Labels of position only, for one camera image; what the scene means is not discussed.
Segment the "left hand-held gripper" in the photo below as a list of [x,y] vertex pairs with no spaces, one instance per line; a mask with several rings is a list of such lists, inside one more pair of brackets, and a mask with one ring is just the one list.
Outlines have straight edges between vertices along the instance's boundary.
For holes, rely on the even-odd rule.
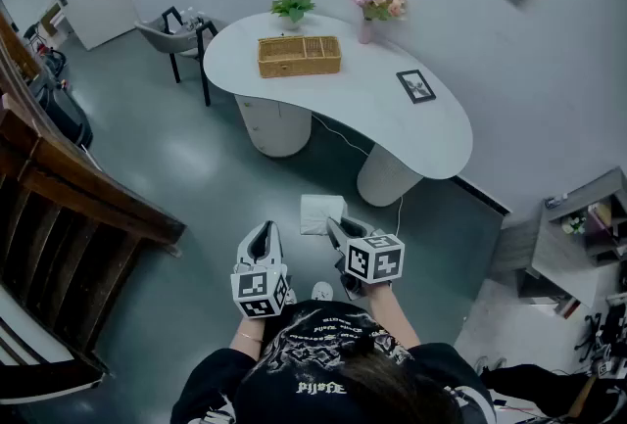
[[[257,263],[267,257],[269,263]],[[289,291],[278,225],[263,222],[239,244],[230,275],[233,301],[248,319],[277,316]]]

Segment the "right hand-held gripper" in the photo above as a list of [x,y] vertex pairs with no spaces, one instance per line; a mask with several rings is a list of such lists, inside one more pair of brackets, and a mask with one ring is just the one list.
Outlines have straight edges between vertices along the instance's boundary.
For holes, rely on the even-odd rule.
[[350,216],[329,217],[326,231],[341,255],[335,267],[350,301],[365,295],[364,285],[389,283],[402,276],[406,246],[394,234],[373,235],[372,225]]

